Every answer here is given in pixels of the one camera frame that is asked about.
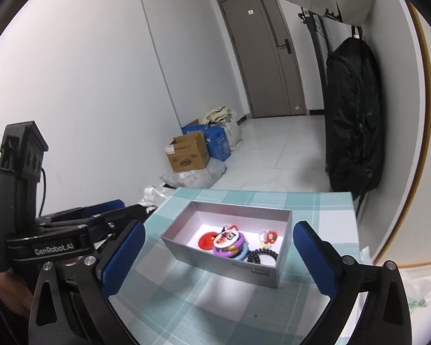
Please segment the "left hand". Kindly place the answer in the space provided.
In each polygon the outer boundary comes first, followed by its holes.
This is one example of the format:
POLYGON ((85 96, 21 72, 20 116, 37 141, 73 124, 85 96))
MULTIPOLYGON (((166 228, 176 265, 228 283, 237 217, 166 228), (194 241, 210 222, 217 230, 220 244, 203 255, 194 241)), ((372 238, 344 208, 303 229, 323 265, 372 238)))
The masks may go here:
POLYGON ((0 298, 11 312, 29 318, 33 295, 24 281, 10 271, 0 273, 0 298))

